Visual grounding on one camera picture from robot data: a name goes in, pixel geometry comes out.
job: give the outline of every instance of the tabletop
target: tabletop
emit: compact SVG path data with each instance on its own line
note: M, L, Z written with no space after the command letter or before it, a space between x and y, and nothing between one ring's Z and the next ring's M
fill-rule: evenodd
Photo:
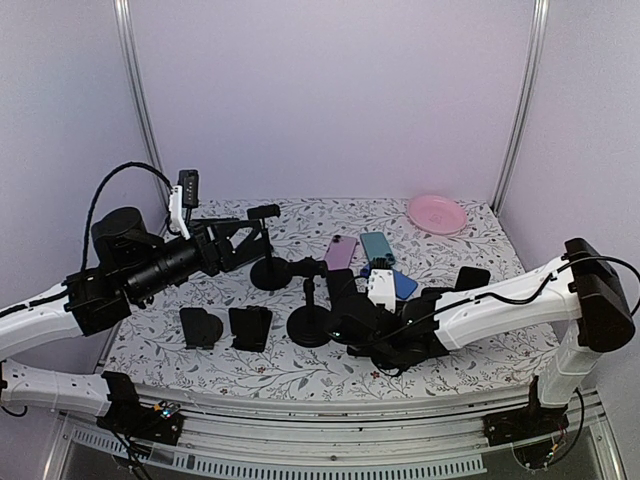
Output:
M246 209L280 205L282 215L268 220L275 254L287 260L322 259L335 234L358 237L384 232L397 258L394 268L425 286L452 286L462 266L485 268L491 282L523 273L516 253L488 205L458 202L468 224L456 236L432 236L414 227L401 199L288 199L212 201L195 218L246 218ZM356 248L352 267L366 257ZM283 290L264 292L249 280L251 266L210 278L202 274L156 296L146 310L136 311L119 327L105 370L126 373L137 384L214 396L271 400L361 401L439 397L525 385L546 366L557 339L547 324L497 335L452 354L431 359L392 378L367 358L353 358L334 342L315 348L293 344L286 320L304 304L302 279ZM316 303L329 306L326 283L316 280ZM265 351L231 348L227 311L259 305L273 312ZM224 323L213 350L185 348L179 310L203 307Z

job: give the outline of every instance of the pink plate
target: pink plate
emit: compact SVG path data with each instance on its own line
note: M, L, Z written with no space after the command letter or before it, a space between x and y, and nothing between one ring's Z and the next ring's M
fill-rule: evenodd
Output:
M467 213L453 200L423 195L409 202L409 219L434 235L455 235L467 225Z

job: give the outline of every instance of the blue smartphone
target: blue smartphone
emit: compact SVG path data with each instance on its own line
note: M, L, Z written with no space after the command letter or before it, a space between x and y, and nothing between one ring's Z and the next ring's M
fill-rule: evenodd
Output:
M365 278L369 277L369 265L360 270L360 275ZM418 288L418 282L397 270L393 271L393 280L396 285L396 297L400 300L406 300Z
M369 263L373 263L376 258L385 259L389 265L396 263L389 242L382 232L361 233L360 241L364 247Z

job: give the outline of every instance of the teal phone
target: teal phone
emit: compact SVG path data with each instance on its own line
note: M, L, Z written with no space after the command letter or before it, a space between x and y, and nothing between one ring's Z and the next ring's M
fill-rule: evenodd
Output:
M376 258L385 259L389 265L396 263L396 257L393 256L387 237L382 232L370 232L360 234L360 241L364 247L369 263L373 263Z

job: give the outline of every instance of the floral tablecloth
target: floral tablecloth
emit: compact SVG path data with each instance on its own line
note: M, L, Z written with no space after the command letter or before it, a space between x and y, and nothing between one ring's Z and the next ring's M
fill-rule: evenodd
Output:
M270 219L276 255L288 260L321 259L333 235L358 237L384 232L397 258L395 268L424 286L450 286L464 265L491 271L492 282L519 275L522 266L486 203L462 201L469 222L453 238L431 236L406 217L406 200L297 199L216 201L195 217L245 217L247 208L278 203ZM352 267L365 264L358 245ZM386 400L435 397L528 384L558 345L549 325L498 335L447 357L426 361L398 378L376 370L366 358L353 358L334 342L308 349L286 335L286 320L304 304L302 280L278 292L263 292L249 281L250 266L214 278L197 275L158 295L152 307L137 311L120 326L106 370L128 374L135 383L211 395L305 401ZM316 282L316 302L329 306L324 280ZM266 350L231 348L227 310L262 305L274 317ZM179 319L182 307L204 307L224 322L212 351L186 350Z

